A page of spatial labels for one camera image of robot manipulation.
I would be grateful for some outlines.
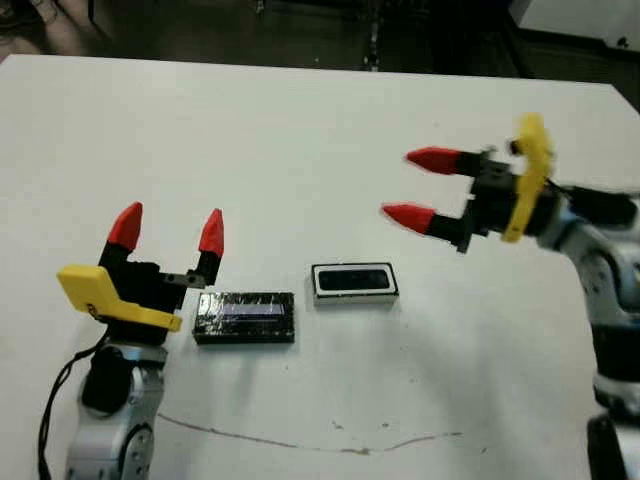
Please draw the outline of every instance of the black cable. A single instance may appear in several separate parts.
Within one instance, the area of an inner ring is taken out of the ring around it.
[[[547,178],[547,184],[553,188],[554,190],[556,190],[557,192],[562,193],[563,195],[566,196],[571,196],[571,187],[561,187],[560,185],[558,185],[557,183],[553,182],[550,178]]]
[[[41,480],[51,480],[51,472],[49,472],[49,466],[47,465],[47,459],[45,458],[45,449],[47,448],[47,440],[49,438],[49,425],[51,422],[51,409],[53,407],[53,400],[58,394],[58,390],[67,381],[69,375],[71,374],[71,368],[73,364],[78,360],[82,360],[83,358],[92,355],[98,349],[104,345],[107,339],[107,332],[105,332],[98,343],[96,343],[93,347],[88,348],[86,350],[81,350],[73,355],[73,358],[69,360],[58,376],[56,377],[55,382],[53,382],[53,387],[51,388],[51,393],[49,394],[49,400],[47,400],[47,406],[44,409],[44,413],[42,414],[42,420],[40,421],[40,430],[38,431],[38,475]]]
[[[502,36],[502,41],[504,42],[504,46],[507,49],[507,53],[509,54],[511,63],[515,67],[520,78],[536,78],[533,70],[531,70],[527,62],[522,59],[520,50],[516,46],[516,43],[513,41],[511,32],[514,30],[514,21],[511,18],[511,15],[509,15],[509,13],[505,10],[502,18],[503,20],[502,22],[500,22],[500,35]]]

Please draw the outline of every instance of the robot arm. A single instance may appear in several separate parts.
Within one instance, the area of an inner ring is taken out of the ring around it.
[[[45,458],[51,404],[74,361],[93,354],[78,398],[80,422],[69,449],[65,478],[127,480],[148,477],[154,421],[164,391],[168,332],[180,329],[174,315],[187,288],[213,285],[224,249],[222,212],[214,210],[200,240],[200,259],[186,274],[163,273],[151,262],[127,260],[135,249],[142,204],[116,220],[98,266],[69,265],[58,280],[80,311],[106,324],[96,347],[77,354],[56,379],[40,427],[38,470],[51,478]]]
[[[479,154],[427,147],[409,161],[441,174],[472,177],[461,218],[411,204],[383,210],[403,226],[444,239],[465,253],[474,234],[498,232],[507,242],[522,235],[563,253],[585,292],[598,364],[593,387],[606,413],[587,428],[594,480],[640,479],[640,201],[621,193],[558,187],[551,176],[551,147],[541,119],[523,119],[511,142],[529,167],[522,176]]]

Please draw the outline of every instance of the red fingertip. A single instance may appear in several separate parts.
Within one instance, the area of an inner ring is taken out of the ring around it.
[[[138,243],[141,224],[142,204],[134,202],[118,216],[111,227],[107,242],[120,245],[133,252],[136,249],[136,243]]]
[[[451,175],[457,173],[456,162],[459,156],[460,150],[425,147],[407,153],[407,160],[431,172]]]
[[[403,227],[410,228],[421,234],[427,233],[429,224],[436,214],[433,208],[425,208],[410,203],[383,205],[382,210]]]
[[[222,257],[224,253],[224,223],[222,222],[222,210],[216,208],[202,229],[200,245],[201,252],[215,253]]]

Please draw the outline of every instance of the screw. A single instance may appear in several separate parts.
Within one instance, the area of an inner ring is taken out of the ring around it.
[[[511,155],[522,155],[522,150],[520,150],[517,140],[510,140],[507,143],[507,147],[509,148]]]

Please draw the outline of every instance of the wire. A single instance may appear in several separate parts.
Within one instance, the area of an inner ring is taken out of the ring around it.
[[[58,373],[55,382],[53,382],[53,387],[51,388],[51,393],[49,394],[49,400],[47,400],[47,406],[44,409],[42,420],[40,421],[40,430],[38,431],[38,475],[40,476],[40,480],[51,480],[51,472],[49,471],[49,466],[47,465],[45,449],[47,448],[47,440],[49,438],[49,426],[51,423],[51,409],[53,407],[53,400],[56,398],[60,387],[62,387],[64,382],[66,382],[69,378],[73,364],[78,360],[82,360],[83,358],[86,358],[98,351],[98,349],[100,349],[102,345],[104,345],[106,339],[107,332],[105,332],[102,337],[100,337],[98,343],[96,343],[93,347],[76,352],[73,355],[73,358],[69,360],[64,367],[62,367],[62,370],[60,370],[60,373]]]
[[[549,186],[554,190],[556,190],[557,192],[563,193],[564,195],[567,195],[567,196],[571,196],[570,188],[561,187],[560,185],[552,181],[550,178],[547,178],[547,184],[549,184]]]

